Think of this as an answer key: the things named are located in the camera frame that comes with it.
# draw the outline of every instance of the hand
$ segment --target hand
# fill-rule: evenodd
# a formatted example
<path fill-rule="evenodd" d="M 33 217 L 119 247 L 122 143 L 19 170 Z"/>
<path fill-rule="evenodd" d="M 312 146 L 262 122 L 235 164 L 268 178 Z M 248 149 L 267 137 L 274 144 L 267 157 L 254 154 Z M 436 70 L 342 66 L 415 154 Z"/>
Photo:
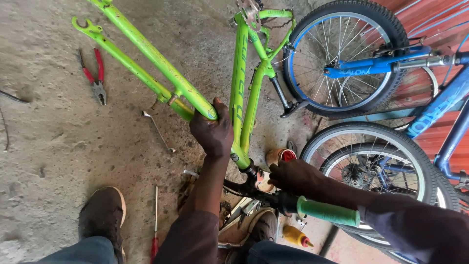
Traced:
<path fill-rule="evenodd" d="M 213 99 L 213 107 L 218 113 L 218 120 L 208 120 L 195 110 L 194 117 L 189 122 L 190 132 L 207 156 L 229 156 L 234 134 L 228 107 L 218 97 Z"/>
<path fill-rule="evenodd" d="M 324 187 L 329 178 L 304 160 L 279 161 L 270 165 L 269 183 L 291 194 L 314 198 L 318 188 Z"/>

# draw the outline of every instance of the screwdriver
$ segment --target screwdriver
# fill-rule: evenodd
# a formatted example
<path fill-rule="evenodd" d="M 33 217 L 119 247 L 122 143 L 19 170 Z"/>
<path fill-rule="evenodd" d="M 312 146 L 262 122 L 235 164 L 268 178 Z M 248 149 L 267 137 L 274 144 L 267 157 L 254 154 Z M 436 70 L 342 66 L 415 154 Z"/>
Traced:
<path fill-rule="evenodd" d="M 283 228 L 282 234 L 288 242 L 297 246 L 302 246 L 305 248 L 308 246 L 314 247 L 313 244 L 311 244 L 310 239 L 303 232 L 291 225 L 286 225 Z"/>
<path fill-rule="evenodd" d="M 156 223 L 157 223 L 157 216 L 158 216 L 158 185 L 155 186 L 155 236 L 153 237 L 151 241 L 151 260 L 150 264 L 153 263 L 153 259 L 156 256 L 156 253 L 158 253 L 158 236 L 156 233 Z"/>

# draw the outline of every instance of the green bicycle frame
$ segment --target green bicycle frame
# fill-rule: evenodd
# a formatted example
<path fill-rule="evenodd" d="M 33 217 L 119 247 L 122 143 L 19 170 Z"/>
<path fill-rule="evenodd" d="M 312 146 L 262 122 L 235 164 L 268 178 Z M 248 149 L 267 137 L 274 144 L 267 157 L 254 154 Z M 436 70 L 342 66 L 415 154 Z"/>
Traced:
<path fill-rule="evenodd" d="M 105 38 L 101 31 L 101 26 L 93 25 L 89 19 L 85 26 L 77 22 L 77 17 L 72 18 L 73 26 L 94 39 L 110 55 L 122 63 L 129 71 L 135 74 L 157 95 L 159 101 L 167 103 L 178 115 L 190 121 L 194 111 L 188 107 L 180 97 L 184 96 L 197 111 L 210 120 L 218 119 L 217 112 L 209 101 L 182 76 L 182 74 L 168 62 L 166 58 L 135 28 L 125 16 L 111 4 L 112 0 L 88 0 L 95 4 L 101 11 L 134 43 L 135 46 L 168 78 L 174 85 L 173 92 L 166 89 L 161 83 L 153 78 L 147 71 L 140 67 L 135 61 L 125 55 L 109 39 Z M 264 76 L 275 77 L 272 68 L 272 59 L 282 50 L 288 42 L 290 34 L 296 25 L 293 13 L 288 10 L 267 9 L 259 12 L 260 18 L 283 17 L 290 18 L 292 25 L 284 39 L 275 49 L 267 47 L 269 42 L 269 29 L 261 27 L 260 31 L 266 34 L 265 44 L 262 45 L 259 37 L 245 22 L 241 13 L 235 15 L 234 19 L 238 25 L 236 34 L 236 48 L 234 52 L 233 78 L 231 82 L 231 96 L 229 111 L 234 130 L 234 142 L 231 147 L 231 158 L 241 170 L 249 167 L 251 161 L 248 156 L 250 136 L 256 117 L 257 104 L 259 101 L 260 88 Z M 256 67 L 254 76 L 248 86 L 250 91 L 248 103 L 243 120 L 243 96 L 245 87 L 246 55 L 248 47 L 248 37 L 259 55 L 260 64 Z"/>

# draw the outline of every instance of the yellow oil bottle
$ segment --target yellow oil bottle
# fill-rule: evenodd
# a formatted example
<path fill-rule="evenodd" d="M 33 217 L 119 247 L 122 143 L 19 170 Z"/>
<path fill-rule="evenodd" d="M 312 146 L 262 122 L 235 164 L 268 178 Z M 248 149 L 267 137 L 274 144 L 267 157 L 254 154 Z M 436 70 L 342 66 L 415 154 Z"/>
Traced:
<path fill-rule="evenodd" d="M 314 247 L 313 244 L 311 244 L 310 239 L 300 230 L 296 229 L 295 227 L 291 225 L 286 225 L 283 227 L 282 231 L 283 236 L 285 239 L 298 246 L 302 246 L 307 248 L 309 247 Z"/>

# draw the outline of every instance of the green handlebar grip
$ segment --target green handlebar grip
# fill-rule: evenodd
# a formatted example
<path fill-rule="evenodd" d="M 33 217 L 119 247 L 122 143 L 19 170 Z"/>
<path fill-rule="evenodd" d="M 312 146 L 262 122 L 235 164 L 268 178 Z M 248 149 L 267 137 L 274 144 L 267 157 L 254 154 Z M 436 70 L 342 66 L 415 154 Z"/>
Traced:
<path fill-rule="evenodd" d="M 328 203 L 309 201 L 304 196 L 298 198 L 296 210 L 302 218 L 306 214 L 340 225 L 358 227 L 360 224 L 360 214 L 358 211 Z"/>

